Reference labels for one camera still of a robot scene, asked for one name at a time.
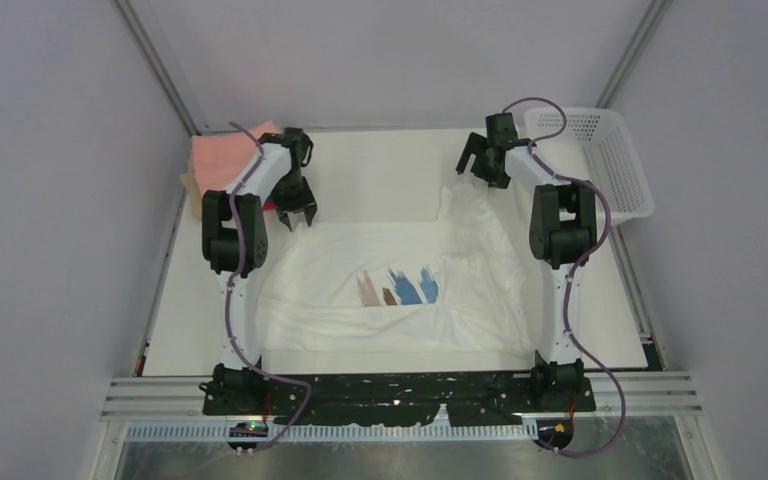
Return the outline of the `white printed t-shirt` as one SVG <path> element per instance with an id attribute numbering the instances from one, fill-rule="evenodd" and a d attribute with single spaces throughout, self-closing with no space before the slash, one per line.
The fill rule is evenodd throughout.
<path id="1" fill-rule="evenodd" d="M 490 202 L 458 183 L 430 222 L 321 223 L 291 233 L 257 307 L 271 351 L 533 350 L 528 273 Z"/>

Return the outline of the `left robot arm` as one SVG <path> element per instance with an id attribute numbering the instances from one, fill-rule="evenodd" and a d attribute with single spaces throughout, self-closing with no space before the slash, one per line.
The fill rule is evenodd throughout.
<path id="1" fill-rule="evenodd" d="M 269 254 L 264 205 L 273 204 L 286 228 L 293 214 L 313 222 L 318 205 L 303 170 L 314 143 L 303 129 L 286 127 L 262 134 L 254 145 L 254 156 L 239 176 L 202 199 L 202 255 L 224 297 L 226 351 L 211 380 L 200 386 L 203 412 L 211 416 L 268 414 L 278 386 L 288 388 L 292 406 L 303 412 L 312 394 L 309 383 L 264 370 L 255 315 Z"/>

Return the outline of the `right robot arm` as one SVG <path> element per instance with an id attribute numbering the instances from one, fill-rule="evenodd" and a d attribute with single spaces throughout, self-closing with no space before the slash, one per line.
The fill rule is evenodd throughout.
<path id="1" fill-rule="evenodd" d="M 456 171 L 471 172 L 491 188 L 517 181 L 532 193 L 528 246 L 541 269 L 543 325 L 528 381 L 529 399 L 556 410 L 585 385 L 576 337 L 580 274 L 599 245 L 597 198 L 591 186 L 557 173 L 519 136 L 511 113 L 485 119 L 485 131 L 468 136 Z"/>

